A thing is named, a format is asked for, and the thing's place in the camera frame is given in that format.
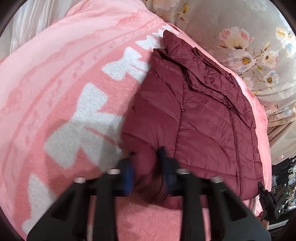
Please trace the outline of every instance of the pink fuzzy fabric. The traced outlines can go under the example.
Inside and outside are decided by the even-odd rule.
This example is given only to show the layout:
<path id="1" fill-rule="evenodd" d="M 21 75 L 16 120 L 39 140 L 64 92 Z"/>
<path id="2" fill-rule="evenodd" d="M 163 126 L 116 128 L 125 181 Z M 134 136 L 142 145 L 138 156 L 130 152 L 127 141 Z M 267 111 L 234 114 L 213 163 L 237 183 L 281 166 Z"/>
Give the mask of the pink fuzzy fabric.
<path id="1" fill-rule="evenodd" d="M 96 178 L 122 157 L 121 124 L 165 29 L 212 58 L 138 0 L 83 0 L 0 63 L 0 206 L 24 239 L 75 177 Z M 265 111 L 232 74 L 252 105 L 270 189 Z M 179 239 L 180 211 L 135 195 L 117 207 L 120 240 Z"/>

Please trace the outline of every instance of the quilted puffer panel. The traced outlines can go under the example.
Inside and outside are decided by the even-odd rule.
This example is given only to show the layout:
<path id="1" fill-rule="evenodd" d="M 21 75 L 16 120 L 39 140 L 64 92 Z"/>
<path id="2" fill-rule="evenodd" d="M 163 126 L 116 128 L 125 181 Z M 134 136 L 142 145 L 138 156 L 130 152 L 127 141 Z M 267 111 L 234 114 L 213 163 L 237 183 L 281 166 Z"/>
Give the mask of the quilted puffer panel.
<path id="1" fill-rule="evenodd" d="M 152 54 L 122 131 L 136 189 L 147 202 L 182 208 L 181 198 L 168 196 L 154 154 L 165 146 L 196 176 L 221 176 L 241 200 L 253 198 L 263 171 L 248 100 L 234 77 L 199 50 L 168 31 L 164 42 Z"/>

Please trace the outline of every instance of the floral bedsheet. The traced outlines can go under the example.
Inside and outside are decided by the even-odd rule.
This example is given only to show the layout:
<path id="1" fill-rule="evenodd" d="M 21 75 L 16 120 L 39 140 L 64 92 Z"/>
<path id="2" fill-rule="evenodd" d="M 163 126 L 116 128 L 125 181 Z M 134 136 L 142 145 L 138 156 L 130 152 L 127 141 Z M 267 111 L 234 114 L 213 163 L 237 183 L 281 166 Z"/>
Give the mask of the floral bedsheet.
<path id="1" fill-rule="evenodd" d="M 273 163 L 290 157 L 291 149 L 296 148 L 296 128 L 289 125 L 296 120 L 296 39 L 273 3 L 142 1 L 150 11 L 185 31 L 245 81 L 265 107 Z"/>

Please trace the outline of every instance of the white bedsheet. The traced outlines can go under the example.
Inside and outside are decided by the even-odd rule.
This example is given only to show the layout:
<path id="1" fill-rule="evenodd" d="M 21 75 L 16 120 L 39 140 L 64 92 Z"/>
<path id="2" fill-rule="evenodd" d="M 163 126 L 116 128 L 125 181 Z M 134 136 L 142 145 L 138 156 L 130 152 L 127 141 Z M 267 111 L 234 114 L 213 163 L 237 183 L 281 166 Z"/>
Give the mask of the white bedsheet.
<path id="1" fill-rule="evenodd" d="M 28 0 L 16 12 L 0 37 L 0 61 L 62 19 L 81 0 Z"/>

